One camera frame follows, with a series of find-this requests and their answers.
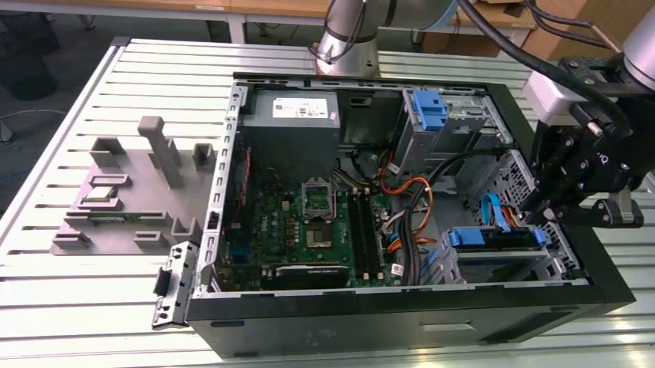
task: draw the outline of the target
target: open computer chassis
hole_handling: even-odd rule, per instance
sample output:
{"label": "open computer chassis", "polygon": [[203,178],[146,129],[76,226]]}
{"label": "open computer chassis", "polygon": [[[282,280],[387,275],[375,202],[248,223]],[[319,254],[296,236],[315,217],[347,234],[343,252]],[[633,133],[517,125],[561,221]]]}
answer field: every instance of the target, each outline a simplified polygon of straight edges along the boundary
{"label": "open computer chassis", "polygon": [[[503,85],[236,74],[223,124],[226,142],[235,140],[252,87],[475,90],[494,105],[495,119],[502,121],[499,135],[514,145],[519,159],[530,158],[534,131]],[[152,323],[156,329],[191,325],[222,357],[519,342],[635,300],[593,228],[571,225],[558,225],[558,236],[574,253],[569,278],[581,282],[562,280],[547,287],[437,284],[336,291],[216,291],[215,261],[226,252],[216,222],[224,211],[231,157],[230,150],[218,153],[202,243],[186,242],[171,249]]]}

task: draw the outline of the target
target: metal bracket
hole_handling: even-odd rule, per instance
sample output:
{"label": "metal bracket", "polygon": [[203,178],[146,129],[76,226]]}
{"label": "metal bracket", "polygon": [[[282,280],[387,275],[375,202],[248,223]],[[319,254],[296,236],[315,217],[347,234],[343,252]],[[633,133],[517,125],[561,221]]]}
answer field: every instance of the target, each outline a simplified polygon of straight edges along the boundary
{"label": "metal bracket", "polygon": [[152,317],[152,329],[188,327],[187,306],[194,293],[194,272],[199,246],[186,241],[171,247],[166,266],[156,276],[154,293],[159,295]]}

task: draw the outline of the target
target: ram slot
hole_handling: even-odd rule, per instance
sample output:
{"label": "ram slot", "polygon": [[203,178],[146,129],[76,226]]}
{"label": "ram slot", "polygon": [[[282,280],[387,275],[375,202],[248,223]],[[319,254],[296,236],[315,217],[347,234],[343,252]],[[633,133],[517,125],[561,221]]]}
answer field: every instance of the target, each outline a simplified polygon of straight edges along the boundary
{"label": "ram slot", "polygon": [[359,195],[348,195],[350,238],[355,255],[355,274],[359,278],[368,278],[367,254],[363,244],[363,228],[359,219]]}
{"label": "ram slot", "polygon": [[367,255],[367,270],[371,278],[382,278],[380,253],[378,251],[376,228],[372,219],[371,200],[368,195],[359,199],[359,219],[364,253]]}

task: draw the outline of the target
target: wire bundle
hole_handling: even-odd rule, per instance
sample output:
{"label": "wire bundle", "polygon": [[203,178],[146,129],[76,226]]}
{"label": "wire bundle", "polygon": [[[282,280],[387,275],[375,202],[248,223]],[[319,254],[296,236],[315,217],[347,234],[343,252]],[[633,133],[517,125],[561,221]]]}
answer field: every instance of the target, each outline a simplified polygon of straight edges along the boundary
{"label": "wire bundle", "polygon": [[244,201],[246,201],[246,192],[248,191],[251,163],[252,163],[252,149],[248,148],[248,151],[246,151],[246,177],[244,177],[244,182],[242,184],[242,190],[239,193],[239,202],[236,203],[235,216],[232,217],[232,221],[231,221],[230,226],[223,228],[223,231],[230,229],[232,227],[232,225],[235,224],[236,220],[239,219],[239,214],[240,214],[242,207],[244,206]]}
{"label": "wire bundle", "polygon": [[542,10],[537,6],[537,1],[535,0],[525,0],[526,6],[530,8],[533,11],[533,17],[534,21],[537,22],[538,26],[549,33],[553,33],[557,36],[561,36],[563,38],[569,38],[570,40],[582,42],[585,44],[590,44],[593,46],[597,46],[598,48],[609,48],[607,44],[598,38],[587,37],[585,35],[579,35],[567,31],[562,31],[561,29],[553,27],[546,21],[551,21],[554,23],[562,24],[562,25],[573,25],[577,27],[583,27],[593,29],[594,28],[594,23],[590,21],[577,21],[575,19],[569,19],[569,18],[562,18],[558,17],[557,15],[553,15],[547,13],[545,10]]}

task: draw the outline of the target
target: green circuit board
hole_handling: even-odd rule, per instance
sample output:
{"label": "green circuit board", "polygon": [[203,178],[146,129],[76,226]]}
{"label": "green circuit board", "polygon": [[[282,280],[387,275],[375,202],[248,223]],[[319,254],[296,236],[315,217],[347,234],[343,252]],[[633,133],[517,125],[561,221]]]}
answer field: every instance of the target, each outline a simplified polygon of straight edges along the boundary
{"label": "green circuit board", "polygon": [[[388,211],[390,204],[382,195],[371,195],[371,210],[376,224]],[[324,205],[308,198],[312,207]],[[264,191],[258,194],[252,211],[254,231],[248,245],[248,261],[231,266],[231,284],[239,291],[259,291],[262,266],[276,265],[342,265],[350,268],[347,287],[384,287],[399,284],[399,277],[391,275],[391,264],[380,265],[383,279],[364,280],[355,275],[354,249],[350,238],[348,192],[336,192],[336,217],[332,223],[306,223],[302,217],[302,191]]]}

